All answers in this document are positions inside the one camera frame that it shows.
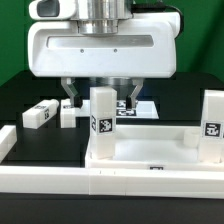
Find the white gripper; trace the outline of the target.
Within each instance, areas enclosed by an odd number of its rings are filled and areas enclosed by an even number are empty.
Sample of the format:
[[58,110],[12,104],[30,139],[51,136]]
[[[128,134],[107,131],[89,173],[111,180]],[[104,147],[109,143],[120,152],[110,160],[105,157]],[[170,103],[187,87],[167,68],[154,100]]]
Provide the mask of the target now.
[[[74,21],[36,22],[28,33],[29,68],[37,77],[127,77],[134,86],[126,109],[136,108],[143,78],[167,78],[176,71],[177,14],[136,14],[110,35],[82,35]],[[75,108],[83,99],[74,78],[61,85]]]

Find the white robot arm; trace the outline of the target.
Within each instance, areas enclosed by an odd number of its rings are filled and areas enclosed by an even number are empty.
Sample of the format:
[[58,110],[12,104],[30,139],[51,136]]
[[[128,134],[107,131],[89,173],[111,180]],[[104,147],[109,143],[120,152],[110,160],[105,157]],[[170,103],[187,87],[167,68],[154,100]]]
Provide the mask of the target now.
[[33,0],[28,32],[29,69],[37,77],[59,77],[72,102],[76,77],[112,85],[131,82],[126,107],[136,106],[143,80],[168,78],[176,71],[175,39],[181,13],[157,1]]

